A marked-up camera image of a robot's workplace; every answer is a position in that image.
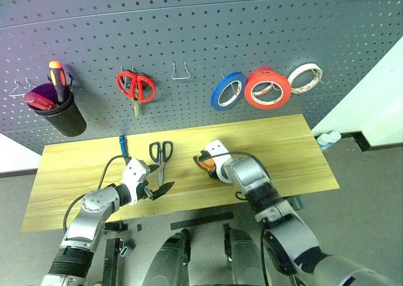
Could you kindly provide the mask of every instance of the wooden table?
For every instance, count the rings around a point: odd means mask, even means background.
[[[133,207],[122,207],[110,220],[239,203],[232,186],[209,178],[192,160],[214,139],[220,139],[230,151],[257,156],[283,196],[339,188],[302,115],[129,135],[129,154],[148,164],[152,162],[151,142],[174,142],[164,181],[175,181],[175,185],[156,201],[142,200]],[[79,195],[94,190],[106,162],[121,153],[118,141],[118,137],[111,137],[45,146],[22,231],[61,228],[66,208]],[[103,186],[118,184],[123,169],[122,159],[112,163]],[[156,189],[157,172],[148,180],[149,187]],[[68,222],[78,209],[79,203]]]

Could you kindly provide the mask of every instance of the blue object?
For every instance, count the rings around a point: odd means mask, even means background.
[[[231,86],[231,84],[233,85],[235,94],[229,100],[220,103],[220,97],[222,92],[224,92],[224,90],[228,86]],[[227,77],[221,80],[219,85],[214,89],[211,99],[212,107],[215,108],[217,111],[224,111],[234,106],[244,94],[245,86],[246,86],[245,75],[243,75],[240,72],[233,72],[232,74],[229,74]]]
[[[127,143],[126,143],[126,137],[124,135],[119,136],[119,143],[120,143],[120,150],[122,151],[122,155],[124,157],[127,157],[128,156]]]

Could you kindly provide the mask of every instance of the blue tape roll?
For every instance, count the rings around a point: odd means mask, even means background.
[[[231,97],[228,101],[220,103],[220,97],[222,92],[230,86],[232,83],[235,95]],[[225,77],[219,85],[214,89],[212,94],[212,107],[214,107],[217,111],[224,111],[232,106],[234,106],[240,98],[242,98],[244,94],[246,86],[246,76],[240,72],[233,72]]]

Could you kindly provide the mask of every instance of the black cup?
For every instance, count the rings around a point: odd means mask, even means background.
[[[52,83],[45,83],[37,86],[31,92],[37,93],[57,104],[57,93]],[[57,108],[48,111],[37,110],[33,106],[28,105],[38,115],[48,120],[55,128],[65,136],[74,137],[82,134],[87,123],[82,117],[76,103],[74,95],[69,91],[69,97]]]

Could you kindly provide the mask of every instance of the pegboard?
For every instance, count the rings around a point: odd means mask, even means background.
[[[317,124],[402,35],[402,0],[0,0],[0,131],[30,149],[45,144],[182,129],[303,113]],[[9,97],[13,81],[47,83],[47,64],[64,63],[88,128],[61,135]],[[187,61],[191,79],[171,79]],[[315,62],[323,83],[262,111],[244,99],[210,106],[221,74],[272,66],[286,77]],[[134,118],[119,92],[120,67],[155,80],[157,96]]]

